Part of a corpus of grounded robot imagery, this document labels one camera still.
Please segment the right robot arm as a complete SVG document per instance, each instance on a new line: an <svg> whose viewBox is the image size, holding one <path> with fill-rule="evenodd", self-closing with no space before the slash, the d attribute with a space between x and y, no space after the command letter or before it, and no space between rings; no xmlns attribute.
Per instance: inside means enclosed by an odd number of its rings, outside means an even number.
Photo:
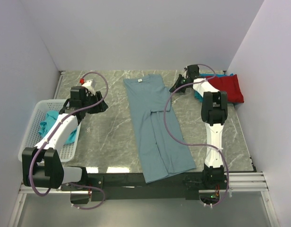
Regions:
<svg viewBox="0 0 291 227"><path fill-rule="evenodd" d="M225 121L228 117L227 93L220 91L209 83L214 79L216 73L213 71L211 77L200 76L199 65L188 65L184 73L179 74L171 94L185 93L190 87L202 97L201 119L206 129L206 158L204 170L199 183L205 188L212 189L215 185L226 182L224 172L228 172L225 158L222 154L222 134Z"/></svg>

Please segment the grey blue t shirt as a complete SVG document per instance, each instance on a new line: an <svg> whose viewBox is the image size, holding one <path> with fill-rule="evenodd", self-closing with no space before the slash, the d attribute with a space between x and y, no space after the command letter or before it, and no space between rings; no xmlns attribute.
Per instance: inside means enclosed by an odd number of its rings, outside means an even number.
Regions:
<svg viewBox="0 0 291 227"><path fill-rule="evenodd" d="M138 155L146 183L196 168L162 76L124 79Z"/></svg>

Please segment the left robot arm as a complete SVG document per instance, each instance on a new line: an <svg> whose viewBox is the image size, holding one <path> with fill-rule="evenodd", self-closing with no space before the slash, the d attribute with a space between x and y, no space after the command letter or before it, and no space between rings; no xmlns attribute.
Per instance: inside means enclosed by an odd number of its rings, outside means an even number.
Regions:
<svg viewBox="0 0 291 227"><path fill-rule="evenodd" d="M57 189L62 184L72 183L78 190L89 184L86 170L82 167L64 167L60 152L70 134L77 130L87 114L102 113L108 105L101 92L91 92L83 86L70 90L58 117L49 132L33 147L22 152L23 183L29 187Z"/></svg>

